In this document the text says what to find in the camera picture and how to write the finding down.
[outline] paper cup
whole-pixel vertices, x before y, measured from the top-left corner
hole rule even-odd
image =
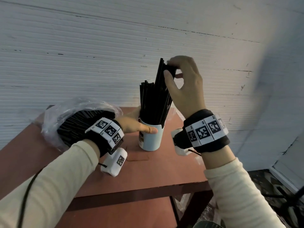
[[[139,132],[139,137],[138,137],[138,144],[139,146],[144,149],[145,151],[154,151],[159,148],[161,145],[161,138],[163,136],[163,131],[164,128],[162,128],[162,125],[150,125],[145,122],[143,122],[140,119],[140,122],[148,125],[148,126],[153,126],[158,129],[158,132],[156,134],[149,134],[145,132]]]

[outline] cord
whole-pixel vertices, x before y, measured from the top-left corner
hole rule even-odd
[[[201,156],[199,153],[193,151],[192,149],[188,149],[188,151],[192,152],[192,153],[196,153],[197,155]]]
[[[27,200],[27,197],[29,195],[29,190],[31,189],[36,177],[38,176],[38,174],[44,169],[44,167],[39,170],[35,175],[34,177],[32,178],[32,180],[30,181],[26,191],[25,191],[25,194],[23,196],[23,199],[22,199],[22,203],[21,203],[21,208],[20,208],[20,214],[19,214],[19,218],[18,218],[18,222],[17,222],[17,228],[22,228],[22,223],[23,223],[23,218],[24,218],[24,212],[25,212],[25,205],[26,205],[26,200]]]
[[[107,165],[105,165],[105,164],[101,164],[101,163],[98,163],[98,165],[101,165],[101,166],[103,166],[103,167],[105,167],[105,168],[107,168],[107,167],[108,167]]]

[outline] dark floor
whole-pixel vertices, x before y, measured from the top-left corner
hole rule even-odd
[[[276,190],[277,186],[280,186],[283,188],[283,190],[288,193],[292,194],[286,187],[283,186],[281,182],[279,182],[268,170],[259,170],[259,171],[250,171],[249,175],[252,179],[252,181],[255,183],[256,187],[261,191],[262,194],[271,194],[271,195],[277,195],[278,191]],[[184,195],[178,195],[175,196],[175,202],[177,205],[177,213],[179,218],[182,217],[185,208],[188,205],[188,202],[190,201],[192,197],[192,194],[184,194]],[[276,198],[265,198],[270,205],[279,207],[284,201],[284,199],[276,199]],[[283,218],[281,217],[281,220],[287,227],[290,227],[286,224],[285,220],[288,219],[289,221],[292,221],[290,217]],[[216,202],[214,197],[211,199],[210,203],[208,204],[207,208],[203,211],[200,220],[208,220],[213,221],[222,227],[225,227],[225,224],[223,220],[221,219],[218,210],[216,208]]]

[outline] wooden table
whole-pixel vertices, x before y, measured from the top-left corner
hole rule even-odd
[[[133,108],[122,110],[127,113]],[[176,215],[178,227],[194,225],[213,194],[196,154],[175,153],[170,132],[182,125],[177,114],[167,121],[161,146],[153,152],[139,147],[138,133],[126,134],[121,147],[128,157],[119,175],[109,176],[97,166],[68,211],[195,192],[180,221]],[[61,154],[46,143],[40,131],[30,124],[0,151],[0,199]]]

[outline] long sleeve shirt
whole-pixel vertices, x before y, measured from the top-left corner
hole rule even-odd
[[[29,192],[22,227],[55,227],[97,164],[93,148],[79,141],[46,166]],[[206,170],[205,175],[226,227],[285,227],[238,159]],[[31,179],[0,201],[0,227],[16,227],[21,201]]]

